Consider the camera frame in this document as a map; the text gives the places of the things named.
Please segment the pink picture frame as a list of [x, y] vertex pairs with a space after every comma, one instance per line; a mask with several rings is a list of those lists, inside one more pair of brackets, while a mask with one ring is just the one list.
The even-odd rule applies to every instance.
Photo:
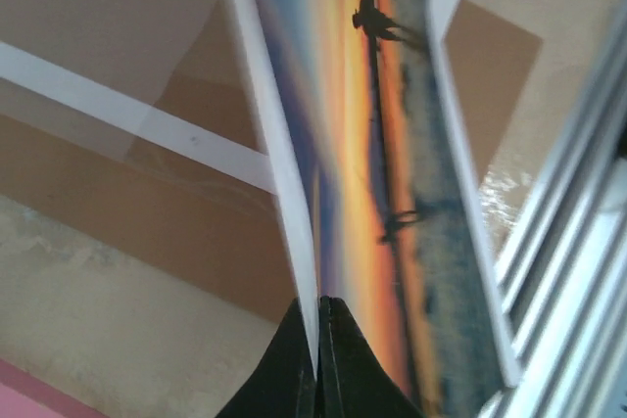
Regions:
[[93, 407], [1, 361], [2, 417], [106, 418]]

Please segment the white mat board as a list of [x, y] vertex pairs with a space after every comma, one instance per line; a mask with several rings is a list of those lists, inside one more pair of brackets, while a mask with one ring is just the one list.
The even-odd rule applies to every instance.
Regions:
[[265, 155], [156, 107], [220, 0], [1, 0], [1, 76], [265, 191]]

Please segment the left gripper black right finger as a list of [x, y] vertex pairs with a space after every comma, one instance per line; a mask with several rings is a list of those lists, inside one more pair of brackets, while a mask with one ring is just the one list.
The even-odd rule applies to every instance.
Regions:
[[318, 417], [423, 415], [386, 374], [343, 300], [320, 299], [319, 326]]

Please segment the sunset beach photo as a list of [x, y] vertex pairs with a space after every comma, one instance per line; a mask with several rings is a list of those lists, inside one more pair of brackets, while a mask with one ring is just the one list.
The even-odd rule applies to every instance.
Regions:
[[421, 417], [477, 417], [520, 377], [445, 55], [457, 4], [229, 0], [316, 390], [339, 298]]

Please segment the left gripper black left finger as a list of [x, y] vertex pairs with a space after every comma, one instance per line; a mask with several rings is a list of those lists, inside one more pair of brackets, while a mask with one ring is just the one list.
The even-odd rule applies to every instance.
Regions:
[[258, 366], [217, 418], [313, 417], [315, 395], [303, 316], [292, 301]]

